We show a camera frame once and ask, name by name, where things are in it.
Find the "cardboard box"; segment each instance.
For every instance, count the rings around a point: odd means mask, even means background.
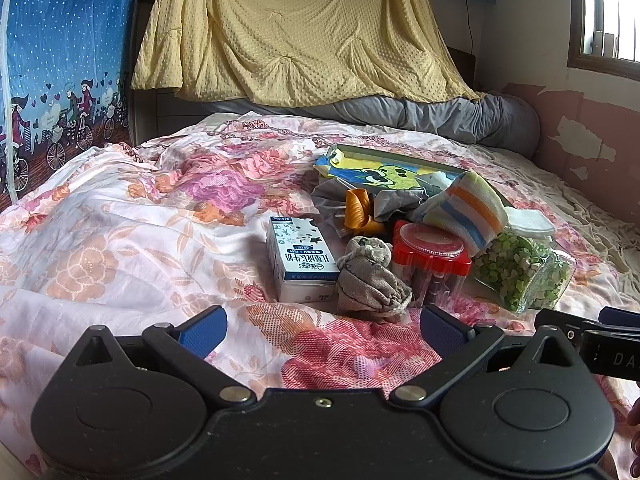
[[[331,299],[340,271],[313,219],[272,216],[267,248],[281,303]]]

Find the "floral bedsheet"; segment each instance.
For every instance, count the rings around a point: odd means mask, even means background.
[[[0,216],[2,443],[34,473],[43,470],[31,410],[95,323],[138,334],[222,304],[228,335],[207,360],[258,394],[270,386],[388,393],[435,364],[417,312],[375,324],[276,303],[265,246],[269,216],[317,213],[312,166],[334,142],[477,171],[517,207],[544,212],[577,259],[562,310],[592,318],[604,305],[640,310],[637,230],[524,158],[424,133],[217,114],[137,148],[92,148]],[[517,332],[532,327],[532,315],[516,318],[482,298],[461,299],[453,314]],[[610,449],[628,478],[632,430],[624,421],[638,388],[599,380],[619,422]]]

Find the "striped towel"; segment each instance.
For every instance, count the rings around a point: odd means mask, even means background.
[[[507,225],[507,212],[489,183],[466,171],[429,199],[422,221],[457,235],[469,256],[487,247]]]

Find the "bag of green pieces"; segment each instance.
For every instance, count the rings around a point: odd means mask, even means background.
[[[552,238],[533,240],[503,231],[476,254],[473,275],[516,314],[527,308],[553,308],[575,270],[575,259],[554,245]]]

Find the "window frame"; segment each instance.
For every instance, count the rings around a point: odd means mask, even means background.
[[[640,81],[640,62],[613,57],[593,56],[583,52],[584,7],[584,0],[571,0],[571,28],[569,33],[567,66]]]

